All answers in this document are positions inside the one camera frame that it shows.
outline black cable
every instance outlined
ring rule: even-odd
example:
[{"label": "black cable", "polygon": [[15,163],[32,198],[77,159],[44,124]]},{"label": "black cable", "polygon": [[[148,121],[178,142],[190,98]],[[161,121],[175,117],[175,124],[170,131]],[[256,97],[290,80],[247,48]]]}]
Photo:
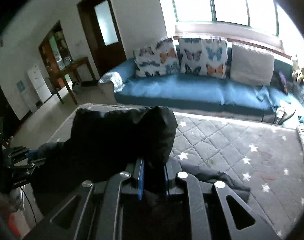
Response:
[{"label": "black cable", "polygon": [[32,205],[31,205],[31,203],[30,203],[30,201],[29,201],[29,199],[28,199],[28,197],[26,196],[26,193],[25,193],[25,191],[22,189],[22,187],[19,187],[21,190],[22,190],[22,192],[24,193],[24,195],[25,195],[25,197],[26,197],[26,199],[27,199],[27,201],[28,201],[28,203],[29,203],[29,206],[31,207],[31,210],[32,210],[32,212],[33,212],[33,216],[34,216],[34,220],[35,220],[35,225],[37,224],[37,222],[36,222],[36,217],[35,217],[35,213],[34,213],[34,210],[33,210],[33,208],[32,208]]}]

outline gray rug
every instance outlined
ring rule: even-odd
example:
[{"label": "gray rug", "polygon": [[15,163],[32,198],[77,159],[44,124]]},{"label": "gray rug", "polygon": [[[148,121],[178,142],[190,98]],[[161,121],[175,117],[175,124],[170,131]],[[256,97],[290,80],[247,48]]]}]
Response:
[{"label": "gray rug", "polygon": [[[86,104],[107,112],[126,107]],[[70,137],[75,113],[50,141]],[[251,188],[248,205],[282,238],[304,209],[304,160],[296,131],[262,122],[175,113],[171,156],[226,172]]]}]

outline butterfly pillow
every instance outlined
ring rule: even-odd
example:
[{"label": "butterfly pillow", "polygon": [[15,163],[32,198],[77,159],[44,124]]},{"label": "butterfly pillow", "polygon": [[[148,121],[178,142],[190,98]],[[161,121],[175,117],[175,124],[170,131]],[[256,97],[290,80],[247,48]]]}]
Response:
[{"label": "butterfly pillow", "polygon": [[162,76],[180,72],[180,64],[172,38],[133,51],[136,77]]},{"label": "butterfly pillow", "polygon": [[223,38],[203,39],[203,52],[205,54],[206,74],[208,76],[225,78],[228,61],[228,46]]},{"label": "butterfly pillow", "polygon": [[173,74],[180,72],[179,59],[172,38],[159,41],[155,46],[155,51],[159,56],[163,73]]},{"label": "butterfly pillow", "polygon": [[202,75],[205,68],[202,39],[180,38],[180,51],[182,53],[181,72],[185,74]]}]

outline window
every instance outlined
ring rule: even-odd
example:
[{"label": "window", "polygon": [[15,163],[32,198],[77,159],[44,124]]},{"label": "window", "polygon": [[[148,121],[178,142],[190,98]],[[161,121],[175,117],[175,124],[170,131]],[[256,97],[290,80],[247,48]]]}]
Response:
[{"label": "window", "polygon": [[228,22],[279,35],[273,0],[172,0],[172,3],[178,22]]},{"label": "window", "polygon": [[286,12],[277,5],[278,19],[279,19],[279,32],[282,39],[284,50],[292,56],[297,55],[300,67],[304,66],[304,38],[296,25],[286,14]]},{"label": "window", "polygon": [[212,21],[210,0],[174,0],[178,21]]},{"label": "window", "polygon": [[214,0],[214,5],[218,21],[248,25],[245,0]]},{"label": "window", "polygon": [[249,6],[250,26],[276,34],[277,21],[273,0],[247,0],[247,2]]}]

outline blue sofa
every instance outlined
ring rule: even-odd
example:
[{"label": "blue sofa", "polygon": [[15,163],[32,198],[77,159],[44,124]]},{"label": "blue sofa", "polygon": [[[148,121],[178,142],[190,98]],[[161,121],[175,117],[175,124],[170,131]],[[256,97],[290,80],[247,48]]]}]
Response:
[{"label": "blue sofa", "polygon": [[[228,47],[228,65],[230,64],[231,47]],[[285,77],[292,81],[292,65],[275,59],[274,70],[281,70]],[[126,105],[159,105],[264,116],[275,113],[276,108],[280,106],[280,99],[288,103],[296,100],[292,94],[287,96],[275,87],[252,87],[230,78],[221,80],[183,73],[135,78],[133,58],[110,72],[118,72],[125,84],[121,92],[115,93],[115,99]]]}]

